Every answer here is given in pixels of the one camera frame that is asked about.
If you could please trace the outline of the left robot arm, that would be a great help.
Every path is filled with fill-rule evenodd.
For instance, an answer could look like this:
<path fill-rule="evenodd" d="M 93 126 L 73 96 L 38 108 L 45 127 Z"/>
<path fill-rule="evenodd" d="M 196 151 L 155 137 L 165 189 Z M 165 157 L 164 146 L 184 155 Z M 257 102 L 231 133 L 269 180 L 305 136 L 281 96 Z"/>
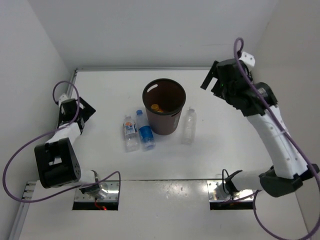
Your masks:
<path fill-rule="evenodd" d="M 34 148 L 40 182 L 45 189 L 80 185 L 82 194 L 103 200 L 108 194 L 108 186 L 98 183 L 96 171 L 81 169 L 73 148 L 85 123 L 96 110 L 82 98 L 77 100 L 66 94 L 59 97 L 58 107 L 58 131 Z"/>

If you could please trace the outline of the clear plastic bottle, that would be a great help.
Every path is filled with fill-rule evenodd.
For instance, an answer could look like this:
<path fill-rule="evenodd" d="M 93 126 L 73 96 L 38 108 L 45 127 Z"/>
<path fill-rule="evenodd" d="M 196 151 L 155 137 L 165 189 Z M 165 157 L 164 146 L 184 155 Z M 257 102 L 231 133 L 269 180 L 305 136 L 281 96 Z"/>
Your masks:
<path fill-rule="evenodd" d="M 196 111 L 190 107 L 184 118 L 183 132 L 182 132 L 182 144 L 191 145 L 195 139 L 196 134 L 197 114 Z"/>

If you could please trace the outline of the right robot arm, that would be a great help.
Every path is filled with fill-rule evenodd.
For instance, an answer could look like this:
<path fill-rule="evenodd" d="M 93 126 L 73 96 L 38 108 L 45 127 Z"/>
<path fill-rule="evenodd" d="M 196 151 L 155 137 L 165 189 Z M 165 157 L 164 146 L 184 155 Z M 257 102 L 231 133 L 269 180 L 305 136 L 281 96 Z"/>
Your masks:
<path fill-rule="evenodd" d="M 217 81 L 211 92 L 240 110 L 252 124 L 271 158 L 272 166 L 264 171 L 244 172 L 237 170 L 225 179 L 224 187 L 229 195 L 244 189 L 261 190 L 274 198 L 295 192 L 303 182 L 314 177 L 298 150 L 285 136 L 287 128 L 283 123 L 278 101 L 272 89 L 264 82 L 254 84 L 277 120 L 274 122 L 267 108 L 242 76 L 234 59 L 214 61 L 201 88 L 206 90 L 212 79 Z"/>

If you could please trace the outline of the orange juice bottle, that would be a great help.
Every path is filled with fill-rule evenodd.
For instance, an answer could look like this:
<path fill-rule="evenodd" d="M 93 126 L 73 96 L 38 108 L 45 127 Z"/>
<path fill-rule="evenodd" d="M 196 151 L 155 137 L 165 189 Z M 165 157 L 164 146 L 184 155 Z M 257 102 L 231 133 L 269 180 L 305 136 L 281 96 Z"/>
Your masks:
<path fill-rule="evenodd" d="M 150 106 L 151 110 L 156 112 L 156 113 L 164 113 L 164 110 L 160 108 L 158 104 L 152 104 Z"/>

